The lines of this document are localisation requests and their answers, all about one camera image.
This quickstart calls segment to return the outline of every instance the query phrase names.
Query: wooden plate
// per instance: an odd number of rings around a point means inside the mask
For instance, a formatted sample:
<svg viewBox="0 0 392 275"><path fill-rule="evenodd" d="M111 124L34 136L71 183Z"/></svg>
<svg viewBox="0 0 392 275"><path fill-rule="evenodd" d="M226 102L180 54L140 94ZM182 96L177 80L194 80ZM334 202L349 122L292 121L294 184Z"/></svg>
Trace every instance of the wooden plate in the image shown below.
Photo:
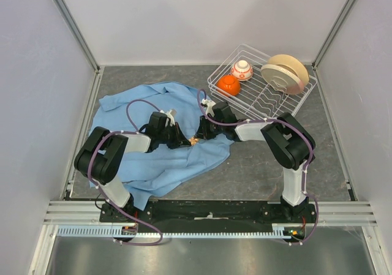
<svg viewBox="0 0 392 275"><path fill-rule="evenodd" d="M289 55L276 55L271 57L267 64L277 65L294 73L306 86L309 83L309 74L302 63Z"/></svg>
<svg viewBox="0 0 392 275"><path fill-rule="evenodd" d="M275 90L286 94L299 94L304 91L304 83L291 71L277 65L267 64L261 69L264 80Z"/></svg>

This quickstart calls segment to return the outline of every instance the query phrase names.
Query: metal floor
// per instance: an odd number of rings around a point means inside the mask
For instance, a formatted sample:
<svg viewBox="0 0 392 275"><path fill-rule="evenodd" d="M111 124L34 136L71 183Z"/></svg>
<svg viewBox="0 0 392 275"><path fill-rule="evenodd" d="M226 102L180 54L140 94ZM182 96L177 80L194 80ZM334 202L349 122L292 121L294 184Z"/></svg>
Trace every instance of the metal floor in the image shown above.
<svg viewBox="0 0 392 275"><path fill-rule="evenodd" d="M177 81L208 90L207 78L216 67L106 67L93 114L99 107L98 99L140 84ZM314 137L317 144L316 160L309 167L308 191L323 201L349 200L344 174L317 87L306 99L296 118ZM278 200L282 191L282 167L275 161L266 143L248 141L232 144L230 157L223 164L183 183L162 198ZM88 180L77 173L71 197L96 198L97 195L97 191L89 187Z"/></svg>
<svg viewBox="0 0 392 275"><path fill-rule="evenodd" d="M172 239L153 247L57 237L47 275L372 275L360 228L318 228L303 246L268 239Z"/></svg>

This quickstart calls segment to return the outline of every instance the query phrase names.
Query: white wall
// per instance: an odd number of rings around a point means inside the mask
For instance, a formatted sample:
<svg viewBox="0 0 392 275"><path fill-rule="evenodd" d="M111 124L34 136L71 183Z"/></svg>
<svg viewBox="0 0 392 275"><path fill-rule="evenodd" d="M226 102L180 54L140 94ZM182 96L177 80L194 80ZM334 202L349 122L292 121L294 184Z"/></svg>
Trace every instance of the white wall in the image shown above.
<svg viewBox="0 0 392 275"><path fill-rule="evenodd" d="M65 0L100 64L222 62L239 44L314 60L345 0Z"/></svg>
<svg viewBox="0 0 392 275"><path fill-rule="evenodd" d="M392 0L358 0L320 65L354 190L392 254Z"/></svg>
<svg viewBox="0 0 392 275"><path fill-rule="evenodd" d="M94 72L52 0L0 9L0 274L27 274Z"/></svg>

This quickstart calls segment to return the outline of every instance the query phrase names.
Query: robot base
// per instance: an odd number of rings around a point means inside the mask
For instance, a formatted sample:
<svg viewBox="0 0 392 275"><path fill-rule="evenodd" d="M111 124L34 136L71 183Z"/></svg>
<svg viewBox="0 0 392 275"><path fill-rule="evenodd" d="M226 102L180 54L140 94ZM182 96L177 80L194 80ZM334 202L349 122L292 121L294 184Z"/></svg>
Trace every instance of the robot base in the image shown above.
<svg viewBox="0 0 392 275"><path fill-rule="evenodd" d="M302 224L303 217L307 223L314 223L316 217L308 199L295 209L286 203L254 200L156 200L149 201L144 211L130 203L124 210L164 233L268 232L272 224ZM99 220L133 222L107 203L102 205ZM149 233L151 229L139 225L138 232Z"/></svg>

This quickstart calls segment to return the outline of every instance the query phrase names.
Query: dish rack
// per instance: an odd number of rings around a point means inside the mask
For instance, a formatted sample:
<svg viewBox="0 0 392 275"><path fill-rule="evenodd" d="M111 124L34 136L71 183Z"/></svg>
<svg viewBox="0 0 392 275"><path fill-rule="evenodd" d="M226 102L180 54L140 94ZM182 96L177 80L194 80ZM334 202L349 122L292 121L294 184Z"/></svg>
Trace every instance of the dish rack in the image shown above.
<svg viewBox="0 0 392 275"><path fill-rule="evenodd" d="M262 77L260 69L267 63L270 56L248 45L241 44L231 55L208 77L208 87L214 97L223 99L249 119L274 118L281 113L289 112L293 116L298 112L308 95L317 85L317 79L309 76L309 83L302 93L288 95L281 86L271 86ZM218 88L217 82L222 76L228 75L232 65L246 60L253 67L253 76L241 81L241 90L231 96Z"/></svg>

